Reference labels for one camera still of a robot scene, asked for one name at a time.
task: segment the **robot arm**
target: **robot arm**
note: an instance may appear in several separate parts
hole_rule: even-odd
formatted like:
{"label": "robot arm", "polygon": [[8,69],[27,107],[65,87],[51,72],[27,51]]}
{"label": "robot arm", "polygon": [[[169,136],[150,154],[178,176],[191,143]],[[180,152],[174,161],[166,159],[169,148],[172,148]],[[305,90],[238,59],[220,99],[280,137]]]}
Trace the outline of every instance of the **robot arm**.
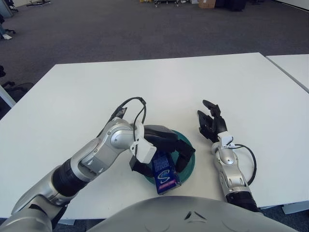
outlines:
{"label": "robot arm", "polygon": [[213,118],[198,111],[199,131],[207,139],[214,142],[211,151],[214,155],[214,164],[219,172],[219,180],[227,202],[253,212],[259,212],[249,185],[239,169],[238,157],[233,151],[233,149],[239,147],[233,143],[233,137],[227,131],[225,121],[220,115],[219,106],[206,100],[203,101],[203,104],[211,111]]}
{"label": "robot arm", "polygon": [[122,111],[122,115],[114,113],[116,117],[109,120],[97,138],[30,188],[0,231],[51,231],[79,190],[106,171],[127,149],[139,162],[149,163],[156,147],[144,139],[141,122],[135,120],[131,125],[120,118],[125,110],[118,108],[116,111]]}

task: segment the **gray carpet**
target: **gray carpet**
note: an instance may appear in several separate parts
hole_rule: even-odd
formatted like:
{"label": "gray carpet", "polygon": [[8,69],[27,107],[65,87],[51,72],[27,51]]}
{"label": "gray carpet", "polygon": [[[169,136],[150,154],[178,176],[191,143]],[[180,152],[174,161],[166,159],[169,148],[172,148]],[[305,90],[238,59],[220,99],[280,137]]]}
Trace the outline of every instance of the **gray carpet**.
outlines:
{"label": "gray carpet", "polygon": [[[3,24],[17,34],[10,41],[0,40],[0,64],[7,72],[1,83],[36,83],[59,63],[309,53],[309,13],[274,1],[247,4],[243,12],[191,4],[155,8],[138,0],[52,0],[44,7],[18,9]],[[264,213],[309,231],[308,212],[286,216],[275,207]],[[89,224],[79,220],[56,231],[83,232]]]}

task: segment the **green bowl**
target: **green bowl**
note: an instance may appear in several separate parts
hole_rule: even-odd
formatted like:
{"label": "green bowl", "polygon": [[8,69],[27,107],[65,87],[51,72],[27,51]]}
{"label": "green bowl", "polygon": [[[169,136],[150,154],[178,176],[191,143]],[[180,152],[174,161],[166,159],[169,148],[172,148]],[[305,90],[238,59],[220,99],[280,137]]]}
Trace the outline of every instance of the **green bowl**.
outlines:
{"label": "green bowl", "polygon": [[[178,135],[178,139],[182,139],[184,140],[187,144],[191,145],[192,144],[190,143],[190,141],[183,135],[181,134],[180,132],[178,131],[175,131],[175,130],[172,130],[174,131],[177,135]],[[171,156],[172,156],[172,159],[174,161],[174,164],[176,164],[177,162],[177,159],[178,159],[178,156],[179,156],[179,153],[178,151],[174,151],[173,153],[171,153]],[[181,173],[178,173],[178,177],[180,179],[180,181],[182,183],[184,183],[188,178],[189,176],[191,175],[191,173],[193,172],[193,169],[194,169],[194,165],[195,165],[195,154],[193,153],[193,155],[191,156],[189,162],[188,162],[188,165],[184,168],[184,170],[181,172]],[[145,178],[152,184],[155,185],[155,180],[153,177],[147,177],[145,176]]]}

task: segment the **cardboard box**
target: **cardboard box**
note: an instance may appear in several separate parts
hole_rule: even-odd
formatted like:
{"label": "cardboard box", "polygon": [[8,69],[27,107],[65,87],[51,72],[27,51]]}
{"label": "cardboard box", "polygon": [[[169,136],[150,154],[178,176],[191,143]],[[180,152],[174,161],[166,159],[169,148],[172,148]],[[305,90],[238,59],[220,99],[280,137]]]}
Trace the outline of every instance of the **cardboard box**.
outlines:
{"label": "cardboard box", "polygon": [[199,0],[198,6],[200,8],[214,8],[216,0]]}

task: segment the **white wall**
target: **white wall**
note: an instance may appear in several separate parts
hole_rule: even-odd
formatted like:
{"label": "white wall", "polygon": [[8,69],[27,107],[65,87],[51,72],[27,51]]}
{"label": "white wall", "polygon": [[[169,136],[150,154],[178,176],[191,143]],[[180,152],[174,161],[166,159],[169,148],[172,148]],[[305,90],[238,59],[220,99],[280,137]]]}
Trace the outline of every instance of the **white wall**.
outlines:
{"label": "white wall", "polygon": [[309,10],[309,0],[279,0]]}
{"label": "white wall", "polygon": [[22,5],[26,5],[29,3],[29,0],[13,0],[14,5],[17,6],[22,6]]}

